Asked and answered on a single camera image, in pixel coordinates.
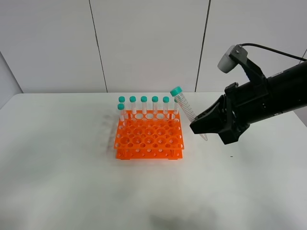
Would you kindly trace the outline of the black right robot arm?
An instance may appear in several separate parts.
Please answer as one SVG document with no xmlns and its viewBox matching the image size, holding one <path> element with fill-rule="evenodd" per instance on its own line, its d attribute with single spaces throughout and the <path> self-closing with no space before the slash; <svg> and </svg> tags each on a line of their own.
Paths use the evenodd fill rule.
<svg viewBox="0 0 307 230">
<path fill-rule="evenodd" d="M 253 123 L 307 105 L 307 64 L 302 62 L 265 78 L 262 92 L 252 82 L 225 88 L 224 94 L 191 122 L 194 134 L 218 134 L 224 144 L 237 142 Z"/>
</svg>

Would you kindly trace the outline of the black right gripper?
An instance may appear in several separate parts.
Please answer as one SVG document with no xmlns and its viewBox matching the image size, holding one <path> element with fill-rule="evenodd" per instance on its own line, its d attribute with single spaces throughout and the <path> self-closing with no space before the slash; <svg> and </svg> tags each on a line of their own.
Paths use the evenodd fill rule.
<svg viewBox="0 0 307 230">
<path fill-rule="evenodd" d="M 248 82 L 241 86 L 235 82 L 227 86 L 224 92 L 225 95 L 194 118 L 190 128 L 194 134 L 218 134 L 227 145 L 237 142 L 250 126 L 243 118 L 241 107 L 264 97 L 268 90 L 265 82 Z"/>
</svg>

